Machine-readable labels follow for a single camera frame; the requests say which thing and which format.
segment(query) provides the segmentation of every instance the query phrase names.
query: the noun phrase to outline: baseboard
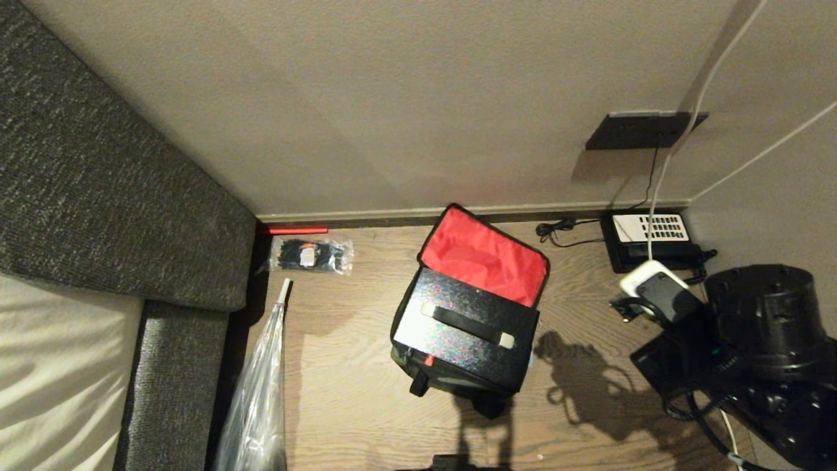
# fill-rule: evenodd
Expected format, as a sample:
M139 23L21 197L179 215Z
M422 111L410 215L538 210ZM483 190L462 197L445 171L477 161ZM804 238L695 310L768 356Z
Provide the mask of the baseboard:
M507 206L466 206L468 210L483 215L490 222L511 222L524 220L555 219L559 215L593 217L605 210L618 210L630 207L636 202L611 204L608 201L591 203L556 203L556 204L518 204ZM688 206L688 199L661 200L660 208L682 209ZM340 211L333 213L289 213L279 215L256 215L263 223L271 226L283 225L325 225L337 227L391 226L391 225L426 225L433 224L444 210L444 206L435 208L417 208L412 210L372 210Z

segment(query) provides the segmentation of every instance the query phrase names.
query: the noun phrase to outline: wooden floor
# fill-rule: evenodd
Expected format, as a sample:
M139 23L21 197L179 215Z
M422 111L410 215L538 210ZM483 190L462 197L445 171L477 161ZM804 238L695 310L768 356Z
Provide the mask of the wooden floor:
M535 223L498 224L541 248L552 273L539 305L538 358L508 415L486 421L462 401L430 390L389 358L389 328L418 268L428 226L335 230L354 241L349 277L270 274L268 304L294 281L285 323L285 437L291 470L427 468L434 454L467 448L483 467L525 469L735 469L693 423L675 422L628 355L659 328L622 323L607 300L618 290L601 243L541 245ZM563 241L600 236L595 224ZM250 335L250 346L265 318ZM720 437L720 417L711 418ZM735 423L741 455L752 445Z

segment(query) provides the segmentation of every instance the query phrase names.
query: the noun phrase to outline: plastic bag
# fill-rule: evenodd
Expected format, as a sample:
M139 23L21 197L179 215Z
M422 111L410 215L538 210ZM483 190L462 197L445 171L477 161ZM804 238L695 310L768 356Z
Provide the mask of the plastic bag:
M354 256L352 241L333 239L308 241L275 236L270 244L270 259L267 268L271 272L283 269L350 275Z
M290 279L282 285L256 348L235 387L213 469L285 471L282 327Z

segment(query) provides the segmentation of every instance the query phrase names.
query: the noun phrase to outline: black wall plate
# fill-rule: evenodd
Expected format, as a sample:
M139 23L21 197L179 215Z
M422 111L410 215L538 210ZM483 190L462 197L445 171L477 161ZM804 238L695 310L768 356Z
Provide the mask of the black wall plate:
M598 129L587 141L589 150L653 149L657 138L661 148L670 148L686 130L691 114L677 113L635 113L607 115ZM709 117L703 112L697 115L695 128Z

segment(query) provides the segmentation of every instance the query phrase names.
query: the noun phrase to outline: red bag lining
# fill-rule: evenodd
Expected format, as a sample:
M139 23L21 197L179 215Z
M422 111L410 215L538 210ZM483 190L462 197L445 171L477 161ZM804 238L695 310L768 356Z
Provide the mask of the red bag lining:
M547 261L540 252L456 206L445 211L420 260L431 270L530 308L547 276Z

